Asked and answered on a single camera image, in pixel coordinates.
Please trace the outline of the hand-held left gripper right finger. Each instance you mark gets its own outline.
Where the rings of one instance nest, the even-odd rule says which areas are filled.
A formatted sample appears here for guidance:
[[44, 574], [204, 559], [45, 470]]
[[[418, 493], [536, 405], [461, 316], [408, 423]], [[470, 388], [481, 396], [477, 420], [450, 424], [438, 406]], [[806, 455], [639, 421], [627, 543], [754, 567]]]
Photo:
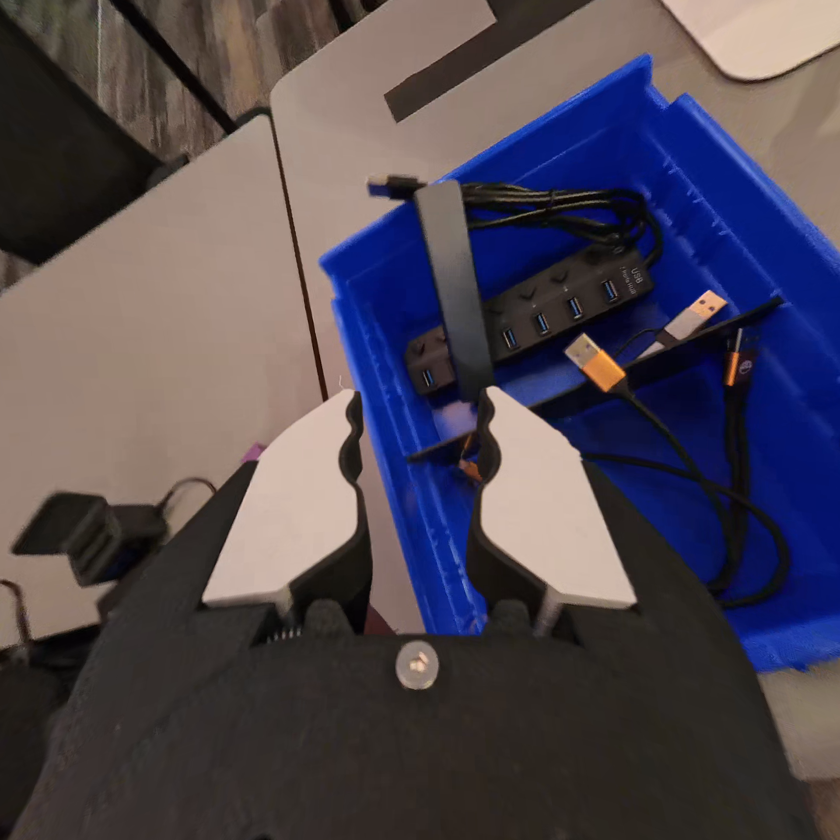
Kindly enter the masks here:
[[487, 618], [515, 603], [531, 634], [549, 636], [565, 607], [634, 607], [634, 585], [569, 440], [497, 386], [479, 397], [476, 437], [466, 572]]

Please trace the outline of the dark bulky furniture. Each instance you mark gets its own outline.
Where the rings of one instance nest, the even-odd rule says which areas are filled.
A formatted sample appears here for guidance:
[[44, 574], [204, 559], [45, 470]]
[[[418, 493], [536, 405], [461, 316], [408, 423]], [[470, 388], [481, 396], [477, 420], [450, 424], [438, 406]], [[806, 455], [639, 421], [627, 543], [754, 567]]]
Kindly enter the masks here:
[[1, 13], [1, 247], [40, 266], [143, 195], [162, 161]]

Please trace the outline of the black tape strip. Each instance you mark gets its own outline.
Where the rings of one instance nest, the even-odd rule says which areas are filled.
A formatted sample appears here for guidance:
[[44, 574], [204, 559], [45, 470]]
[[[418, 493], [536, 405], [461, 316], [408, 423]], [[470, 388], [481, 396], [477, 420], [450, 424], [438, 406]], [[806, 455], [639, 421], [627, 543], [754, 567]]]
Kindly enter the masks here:
[[589, 3], [489, 1], [496, 19], [492, 25], [385, 94], [385, 103], [395, 123], [424, 109]]

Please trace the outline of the black usb hub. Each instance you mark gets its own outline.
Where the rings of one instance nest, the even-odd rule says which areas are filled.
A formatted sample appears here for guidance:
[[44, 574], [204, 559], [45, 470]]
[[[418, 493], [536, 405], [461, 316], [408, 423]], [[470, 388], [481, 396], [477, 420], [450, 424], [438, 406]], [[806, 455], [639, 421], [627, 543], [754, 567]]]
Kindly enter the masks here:
[[458, 383], [452, 337], [478, 350], [479, 371], [527, 360], [560, 339], [624, 312], [656, 288], [645, 257], [633, 248], [621, 254], [587, 246], [520, 280], [496, 296], [467, 304], [410, 339], [404, 352], [408, 380], [429, 397]]

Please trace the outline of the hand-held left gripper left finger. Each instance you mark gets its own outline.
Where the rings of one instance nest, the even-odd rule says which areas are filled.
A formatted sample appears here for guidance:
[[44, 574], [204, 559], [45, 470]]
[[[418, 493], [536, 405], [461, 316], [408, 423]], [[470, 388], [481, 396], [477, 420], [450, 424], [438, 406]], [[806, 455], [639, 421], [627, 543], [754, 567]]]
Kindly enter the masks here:
[[341, 607], [364, 634], [373, 578], [362, 394], [340, 391], [283, 431], [255, 470], [203, 592], [209, 608], [272, 605], [287, 625]]

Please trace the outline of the blue plastic bin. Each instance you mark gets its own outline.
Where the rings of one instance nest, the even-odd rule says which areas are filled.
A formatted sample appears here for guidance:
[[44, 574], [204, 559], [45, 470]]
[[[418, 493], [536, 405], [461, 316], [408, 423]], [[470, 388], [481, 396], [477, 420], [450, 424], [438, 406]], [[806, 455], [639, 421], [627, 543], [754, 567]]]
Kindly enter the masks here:
[[[646, 301], [583, 328], [614, 353], [659, 329], [712, 290], [727, 301], [715, 325], [774, 296], [752, 346], [758, 371], [747, 398], [751, 500], [791, 550], [782, 586], [766, 601], [727, 611], [758, 671], [838, 658], [838, 252], [691, 97], [667, 103], [640, 56], [462, 164], [461, 182], [539, 190], [628, 187], [660, 225], [664, 253]], [[426, 630], [476, 634], [483, 599], [467, 580], [467, 532], [476, 489], [456, 461], [406, 457], [472, 428], [476, 408], [452, 386], [416, 394], [408, 341], [440, 325], [421, 227], [398, 205], [320, 258]], [[565, 357], [573, 338], [497, 371], [524, 405], [585, 378]], [[723, 353], [635, 392], [704, 473], [727, 479]], [[665, 437], [631, 406], [604, 404], [548, 420], [585, 453], [679, 467]]]

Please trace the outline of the white mat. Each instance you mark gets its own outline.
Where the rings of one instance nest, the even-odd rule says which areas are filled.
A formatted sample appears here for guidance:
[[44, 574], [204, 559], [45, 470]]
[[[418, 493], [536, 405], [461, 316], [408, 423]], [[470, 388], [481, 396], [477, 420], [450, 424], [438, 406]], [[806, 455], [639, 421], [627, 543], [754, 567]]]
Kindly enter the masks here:
[[716, 68], [735, 81], [781, 77], [838, 47], [838, 1], [663, 1]]

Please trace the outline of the black curved plastic strip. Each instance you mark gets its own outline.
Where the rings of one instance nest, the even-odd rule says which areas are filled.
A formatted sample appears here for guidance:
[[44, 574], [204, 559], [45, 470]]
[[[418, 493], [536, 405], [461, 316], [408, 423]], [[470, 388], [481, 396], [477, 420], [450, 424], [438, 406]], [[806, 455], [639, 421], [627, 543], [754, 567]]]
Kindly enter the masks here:
[[446, 180], [423, 186], [413, 203], [458, 392], [462, 401], [477, 404], [495, 375], [461, 185]]

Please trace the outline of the small black device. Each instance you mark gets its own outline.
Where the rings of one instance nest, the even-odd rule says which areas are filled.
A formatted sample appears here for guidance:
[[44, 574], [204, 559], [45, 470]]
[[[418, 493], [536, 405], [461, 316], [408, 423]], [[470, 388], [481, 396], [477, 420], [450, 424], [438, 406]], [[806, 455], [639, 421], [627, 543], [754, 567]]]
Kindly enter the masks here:
[[169, 527], [155, 504], [112, 505], [104, 497], [59, 491], [18, 535], [15, 556], [67, 558], [81, 587], [121, 580], [160, 548]]

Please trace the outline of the black divider in blue bin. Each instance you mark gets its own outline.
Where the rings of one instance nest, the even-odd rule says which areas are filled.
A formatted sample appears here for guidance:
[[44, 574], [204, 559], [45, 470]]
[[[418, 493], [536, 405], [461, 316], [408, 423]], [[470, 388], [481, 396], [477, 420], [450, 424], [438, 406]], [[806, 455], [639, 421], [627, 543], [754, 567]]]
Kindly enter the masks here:
[[[633, 391], [637, 392], [639, 389], [681, 375], [682, 372], [704, 363], [706, 359], [722, 354], [728, 340], [734, 337], [739, 329], [758, 325], [783, 304], [782, 297], [774, 296], [737, 317], [701, 329], [687, 339], [674, 343], [668, 349], [644, 359], [629, 362], [626, 367], [628, 384]], [[609, 397], [589, 380], [584, 380], [565, 392], [528, 405], [528, 409], [542, 419], [561, 419], [584, 413], [595, 406], [604, 404]], [[460, 435], [408, 455], [406, 462], [415, 464], [429, 460], [441, 464], [454, 463], [464, 451], [469, 439], [476, 434], [477, 425], [474, 424], [472, 428]]]

